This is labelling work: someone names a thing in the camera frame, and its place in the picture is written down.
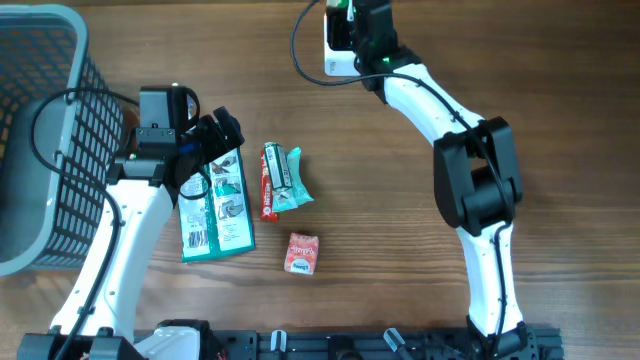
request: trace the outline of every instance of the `barcode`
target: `barcode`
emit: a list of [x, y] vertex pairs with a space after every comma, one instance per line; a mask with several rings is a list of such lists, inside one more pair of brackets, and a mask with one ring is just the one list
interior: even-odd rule
[[278, 163], [276, 162], [276, 154], [273, 147], [267, 149], [267, 163], [269, 164], [269, 175], [271, 176], [271, 183], [274, 189], [282, 186], [282, 180], [280, 180], [280, 171], [278, 169]]
[[206, 230], [189, 233], [189, 249], [209, 246], [209, 234]]
[[291, 178], [289, 177], [289, 164], [287, 164], [287, 156], [284, 154], [282, 146], [278, 148], [280, 155], [280, 166], [282, 167], [282, 181], [285, 187], [291, 187]]

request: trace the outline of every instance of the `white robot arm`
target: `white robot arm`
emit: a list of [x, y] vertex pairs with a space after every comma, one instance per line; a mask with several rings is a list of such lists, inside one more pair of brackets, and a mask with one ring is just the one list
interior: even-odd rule
[[[496, 334], [516, 335], [524, 324], [516, 302], [510, 256], [512, 206], [520, 200], [522, 190], [506, 122], [485, 121], [464, 108], [435, 83], [417, 56], [398, 45], [389, 0], [328, 0], [324, 25], [325, 73], [364, 76], [365, 88], [411, 120], [434, 146], [436, 202], [447, 223], [456, 228], [464, 249], [471, 290], [469, 327], [480, 338], [485, 347], [483, 351], [489, 357], [496, 352], [512, 351], [513, 348], [502, 351], [492, 348], [494, 341], [490, 340], [495, 339]], [[405, 77], [386, 76], [390, 74]], [[499, 130], [494, 128], [493, 135], [486, 131], [487, 124], [492, 122], [502, 124]], [[506, 141], [498, 144], [501, 142], [498, 134], [506, 132], [508, 135], [502, 137], [502, 141]], [[483, 144], [474, 143], [473, 135], [481, 138]], [[480, 146], [489, 148], [486, 160], [488, 165], [497, 168], [507, 193], [503, 199], [507, 198], [509, 204], [502, 210], [499, 208], [505, 201], [500, 204], [498, 195], [502, 190], [498, 189], [495, 176], [494, 179], [486, 177], [488, 169], [470, 174], [471, 168], [465, 164], [465, 155], [482, 155], [478, 154], [478, 150], [482, 150]], [[452, 206], [457, 207], [453, 213]]]

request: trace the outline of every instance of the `black mounting bracket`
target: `black mounting bracket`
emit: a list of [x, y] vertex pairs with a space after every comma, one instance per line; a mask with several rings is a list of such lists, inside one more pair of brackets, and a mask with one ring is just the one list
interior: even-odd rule
[[[522, 180], [509, 124], [497, 117], [472, 130], [487, 149], [502, 181], [511, 212], [522, 200]], [[448, 133], [433, 144], [434, 193], [440, 214], [451, 227], [462, 226], [473, 236], [482, 228], [508, 219], [488, 166], [472, 169], [481, 158], [469, 131]]]

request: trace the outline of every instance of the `green snack box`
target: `green snack box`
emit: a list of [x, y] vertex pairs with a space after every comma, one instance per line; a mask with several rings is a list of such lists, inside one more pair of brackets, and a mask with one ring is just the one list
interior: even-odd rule
[[[212, 182], [207, 196], [178, 199], [183, 263], [221, 259], [256, 248], [240, 151], [228, 152], [204, 170]], [[181, 190], [196, 195], [207, 186], [196, 174]]]

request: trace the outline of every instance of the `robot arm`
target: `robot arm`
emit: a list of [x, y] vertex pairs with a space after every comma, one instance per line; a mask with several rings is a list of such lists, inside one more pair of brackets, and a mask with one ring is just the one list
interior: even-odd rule
[[[198, 119], [199, 111], [188, 119], [187, 96], [195, 98], [197, 104], [195, 93], [182, 86], [141, 89], [137, 150], [116, 153], [106, 174], [106, 191], [119, 208], [114, 209], [106, 202], [82, 271], [54, 317], [49, 334], [25, 336], [18, 358], [30, 358], [33, 349], [56, 354], [67, 338], [72, 344], [58, 357], [79, 358], [82, 353], [89, 353], [108, 358], [106, 348], [120, 348], [118, 356], [131, 352], [131, 356], [141, 353], [153, 359], [196, 359], [202, 353], [200, 346], [208, 331], [189, 326], [162, 329], [158, 336], [137, 344], [135, 350], [131, 345], [144, 275], [157, 239], [176, 205], [181, 185], [195, 173], [201, 173], [202, 166], [244, 142], [238, 121], [224, 108], [214, 111], [217, 121], [210, 115]], [[120, 227], [115, 250], [106, 259], [104, 279], [90, 315], [83, 321], [80, 314], [94, 282], [99, 281], [98, 269], [108, 253], [116, 211]], [[78, 321], [80, 336], [66, 336]]]
[[[351, 7], [352, 18], [347, 10]], [[487, 148], [490, 159], [485, 160], [497, 168], [511, 205], [520, 201], [522, 186], [507, 123], [501, 118], [485, 121], [465, 109], [435, 83], [411, 50], [398, 45], [389, 0], [350, 0], [348, 6], [345, 1], [328, 1], [324, 47], [328, 75], [404, 74], [421, 80], [439, 95], [440, 99], [417, 82], [403, 78], [363, 81], [367, 90], [409, 118], [434, 146], [436, 203], [462, 242], [471, 291], [468, 325], [481, 351], [487, 357], [493, 357], [492, 351], [504, 356], [526, 346], [521, 338], [524, 323], [516, 302], [509, 251], [513, 225], [500, 232], [497, 251], [493, 240], [496, 232], [511, 219], [488, 169], [472, 170], [469, 163], [469, 158], [479, 157], [470, 141], [473, 131]], [[472, 129], [456, 121], [451, 109]], [[501, 296], [501, 278], [506, 299]], [[496, 334], [501, 335], [500, 346], [492, 349]]]

